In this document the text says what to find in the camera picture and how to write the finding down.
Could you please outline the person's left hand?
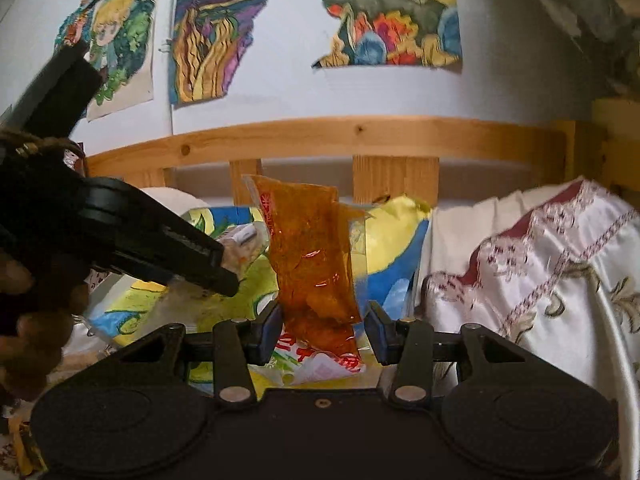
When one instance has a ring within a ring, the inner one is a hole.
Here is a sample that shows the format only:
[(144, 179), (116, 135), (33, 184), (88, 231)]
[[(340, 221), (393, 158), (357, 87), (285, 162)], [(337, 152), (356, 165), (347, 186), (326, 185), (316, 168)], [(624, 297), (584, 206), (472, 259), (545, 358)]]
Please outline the person's left hand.
[(1, 390), (13, 399), (32, 401), (47, 385), (70, 340), (74, 318), (88, 308), (89, 286), (80, 281), (37, 304), (29, 291), (32, 274), (7, 254), (1, 255)]

